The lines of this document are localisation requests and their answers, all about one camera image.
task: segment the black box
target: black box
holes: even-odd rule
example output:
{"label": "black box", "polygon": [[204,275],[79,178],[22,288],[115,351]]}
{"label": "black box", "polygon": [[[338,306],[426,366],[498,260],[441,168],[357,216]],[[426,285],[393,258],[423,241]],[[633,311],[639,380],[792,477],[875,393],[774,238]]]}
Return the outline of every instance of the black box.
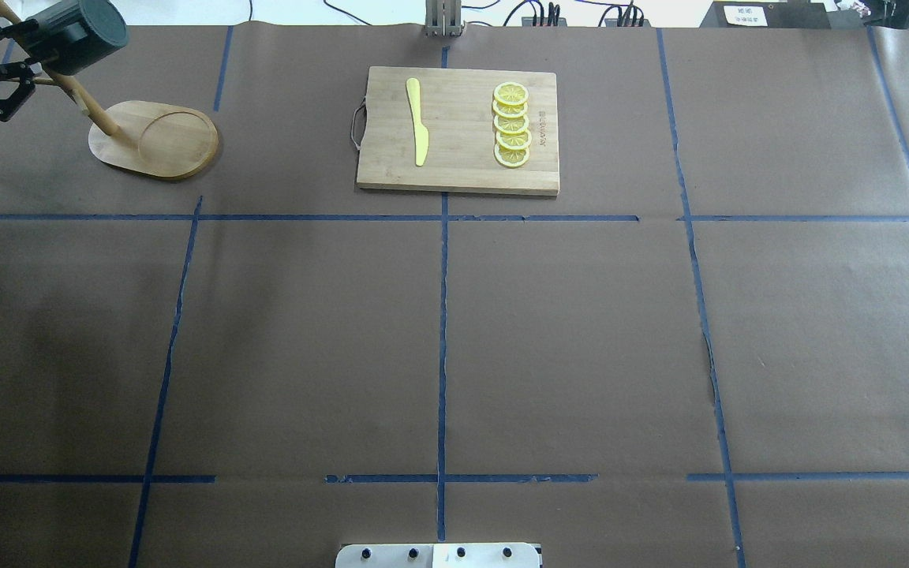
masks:
{"label": "black box", "polygon": [[700,28],[747,28],[728,23],[728,19],[724,17],[725,6],[762,8],[767,16],[766,28],[830,29],[830,20],[826,16],[824,5],[783,2],[714,2],[707,9],[707,15],[704,15],[704,20],[700,22]]}

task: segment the wooden rod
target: wooden rod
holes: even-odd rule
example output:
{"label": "wooden rod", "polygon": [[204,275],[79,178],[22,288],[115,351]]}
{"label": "wooden rod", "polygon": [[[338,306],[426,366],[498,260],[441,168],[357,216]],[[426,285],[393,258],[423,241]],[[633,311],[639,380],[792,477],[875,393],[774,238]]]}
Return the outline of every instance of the wooden rod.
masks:
{"label": "wooden rod", "polygon": [[[0,0],[0,18],[6,18],[12,23],[19,23],[19,16],[4,3],[4,0]],[[90,96],[90,93],[87,93],[87,90],[83,88],[83,85],[80,85],[78,80],[68,75],[55,73],[50,69],[44,69],[44,72],[51,79],[54,79],[54,82],[69,95],[73,102],[78,102],[80,99],[83,100],[87,108],[85,114],[90,117],[90,120],[93,120],[94,125],[97,125],[102,132],[108,136],[114,136],[114,134],[122,131],[122,127],[118,126],[118,123],[107,114],[107,111],[98,104],[96,99]]]}

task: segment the wire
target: wire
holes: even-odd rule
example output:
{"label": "wire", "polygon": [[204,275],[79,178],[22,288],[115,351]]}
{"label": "wire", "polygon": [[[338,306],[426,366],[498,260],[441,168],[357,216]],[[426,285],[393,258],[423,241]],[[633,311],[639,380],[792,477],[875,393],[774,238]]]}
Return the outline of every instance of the wire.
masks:
{"label": "wire", "polygon": [[621,21],[623,19],[623,7],[620,6],[620,4],[613,4],[613,5],[609,6],[608,8],[606,8],[606,10],[604,12],[602,12],[602,17],[598,18],[599,28],[601,28],[602,24],[605,23],[605,16],[609,15],[609,12],[611,12],[613,10],[613,8],[619,10],[619,17],[616,18],[616,20]]}
{"label": "wire", "polygon": [[324,2],[325,6],[328,6],[332,10],[335,10],[336,12],[342,12],[343,14],[350,16],[350,18],[353,18],[355,21],[365,23],[366,25],[374,25],[371,22],[365,21],[364,18],[360,18],[360,17],[354,16],[353,14],[350,14],[350,12],[346,12],[345,10],[343,10],[342,8],[339,8],[338,6],[332,6],[332,4],[328,3],[328,0],[321,0],[321,1]]}
{"label": "wire", "polygon": [[500,3],[500,0],[496,0],[496,2],[490,2],[489,4],[484,5],[484,6],[462,6],[462,10],[485,10],[487,8],[494,7],[499,3]]}
{"label": "wire", "polygon": [[[520,4],[518,4],[517,6],[514,7],[513,10],[511,10],[511,13],[507,14],[507,19],[505,19],[503,25],[507,25],[507,22],[511,21],[511,16],[514,15],[514,12],[518,11],[518,8],[520,8],[521,6],[524,6],[525,4],[528,4],[529,6],[531,6],[531,13],[533,14],[531,16],[531,25],[534,26],[538,22],[544,21],[545,7],[542,6],[542,3],[540,0],[522,0]],[[538,11],[535,10],[535,4],[538,4]]]}
{"label": "wire", "polygon": [[627,4],[627,10],[623,11],[622,4],[600,4],[598,2],[587,2],[586,0],[578,0],[578,2],[585,2],[588,4],[599,4],[600,6],[609,6],[604,12],[602,12],[602,18],[599,18],[598,26],[601,26],[605,23],[605,16],[609,15],[609,12],[616,9],[616,26],[617,28],[643,28],[643,22],[645,22],[645,15],[643,15],[643,10],[638,5],[633,2]]}

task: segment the white metal plate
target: white metal plate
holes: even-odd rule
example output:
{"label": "white metal plate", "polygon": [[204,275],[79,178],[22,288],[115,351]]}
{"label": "white metal plate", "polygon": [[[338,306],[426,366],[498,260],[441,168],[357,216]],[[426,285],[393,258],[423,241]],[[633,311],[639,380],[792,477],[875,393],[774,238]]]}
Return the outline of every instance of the white metal plate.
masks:
{"label": "white metal plate", "polygon": [[[506,556],[504,549],[510,551]],[[410,551],[415,550],[415,558]],[[528,543],[347,545],[335,568],[541,568],[542,554]]]}

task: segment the yellow knife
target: yellow knife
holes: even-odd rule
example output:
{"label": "yellow knife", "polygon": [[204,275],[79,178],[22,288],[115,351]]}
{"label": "yellow knife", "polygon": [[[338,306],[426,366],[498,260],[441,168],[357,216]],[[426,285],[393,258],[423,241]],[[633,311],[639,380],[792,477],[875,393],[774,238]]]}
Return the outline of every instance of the yellow knife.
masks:
{"label": "yellow knife", "polygon": [[409,108],[412,110],[412,133],[416,137],[416,166],[422,166],[426,162],[426,150],[430,147],[430,132],[420,118],[419,79],[410,77],[405,82],[405,92],[409,95]]}

